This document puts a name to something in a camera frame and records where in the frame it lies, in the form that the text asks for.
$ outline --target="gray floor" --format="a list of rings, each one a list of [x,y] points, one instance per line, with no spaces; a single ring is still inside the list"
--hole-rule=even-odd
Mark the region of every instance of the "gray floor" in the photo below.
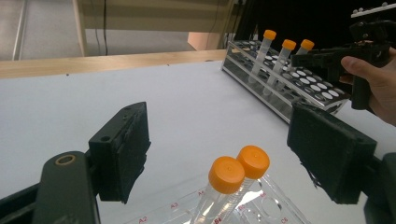
[[[24,0],[0,0],[0,60],[12,60]],[[72,0],[26,0],[20,60],[81,56]],[[90,55],[105,55],[103,30],[87,30]],[[188,33],[106,32],[108,55],[194,50]]]

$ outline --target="clear plastic tray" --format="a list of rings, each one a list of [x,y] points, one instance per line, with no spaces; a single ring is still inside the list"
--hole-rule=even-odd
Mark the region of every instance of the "clear plastic tray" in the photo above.
[[[198,189],[127,223],[188,224],[195,207],[204,194],[204,189]],[[269,175],[263,176],[251,186],[249,192],[228,219],[228,223],[310,224]]]

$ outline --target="white table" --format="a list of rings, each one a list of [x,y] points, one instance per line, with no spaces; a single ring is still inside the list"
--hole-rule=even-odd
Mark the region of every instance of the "white table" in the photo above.
[[[364,223],[365,195],[338,205],[316,189],[287,147],[287,123],[220,68],[217,61],[0,79],[0,198],[37,183],[51,157],[85,152],[121,108],[146,101],[146,170],[126,205],[99,202],[103,223],[125,223],[204,187],[213,160],[245,145],[267,151],[267,174],[312,223]],[[377,117],[350,104],[337,117],[377,140],[377,157],[395,150],[396,129]]]

